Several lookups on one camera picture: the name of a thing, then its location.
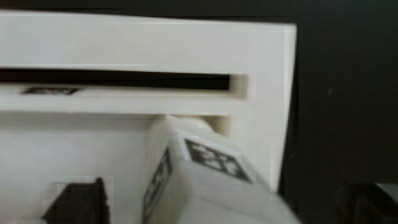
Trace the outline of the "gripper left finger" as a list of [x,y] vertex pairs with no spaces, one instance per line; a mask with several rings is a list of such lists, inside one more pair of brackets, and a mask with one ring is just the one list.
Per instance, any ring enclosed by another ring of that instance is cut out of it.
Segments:
[[111,224],[106,182],[72,183],[52,203],[42,219],[47,224]]

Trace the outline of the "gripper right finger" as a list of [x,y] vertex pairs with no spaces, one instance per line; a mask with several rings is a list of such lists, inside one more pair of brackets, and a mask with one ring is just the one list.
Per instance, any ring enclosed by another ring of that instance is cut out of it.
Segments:
[[344,184],[337,191],[337,224],[398,224],[398,184]]

